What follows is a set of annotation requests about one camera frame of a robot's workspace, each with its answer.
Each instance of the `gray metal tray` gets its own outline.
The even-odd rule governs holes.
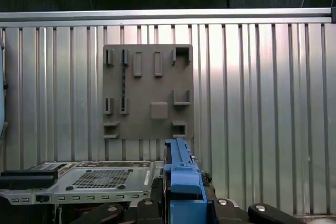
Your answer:
[[[2,190],[0,196],[7,198],[12,205],[104,203],[144,199],[149,197],[152,180],[160,176],[162,167],[161,161],[80,162],[48,189]],[[39,202],[38,196],[47,196],[49,200]]]
[[[191,45],[105,45],[103,53],[105,139],[194,137]]]

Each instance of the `metal frame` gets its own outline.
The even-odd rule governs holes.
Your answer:
[[[101,48],[192,44],[192,144],[218,195],[243,208],[263,201],[290,214],[336,213],[330,8],[2,13],[0,27],[11,125],[0,169],[54,158],[162,159],[162,141],[93,141]]]
[[[1,27],[330,23],[330,8],[1,13]]]

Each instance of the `perforated metal grid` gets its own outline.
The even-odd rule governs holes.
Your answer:
[[[128,170],[93,170],[84,173],[73,183],[76,188],[114,188],[126,182]]]

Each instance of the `corrugated metal wall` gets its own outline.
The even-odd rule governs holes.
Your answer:
[[[104,44],[192,44],[195,155],[219,196],[336,214],[336,25],[13,27],[5,40],[2,169],[156,160],[163,140],[102,138]]]

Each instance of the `aluminum rail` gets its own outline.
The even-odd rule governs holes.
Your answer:
[[[331,17],[331,8],[284,9],[180,9],[180,10],[110,10],[94,12],[0,13],[0,22],[178,19],[178,18],[305,18]]]

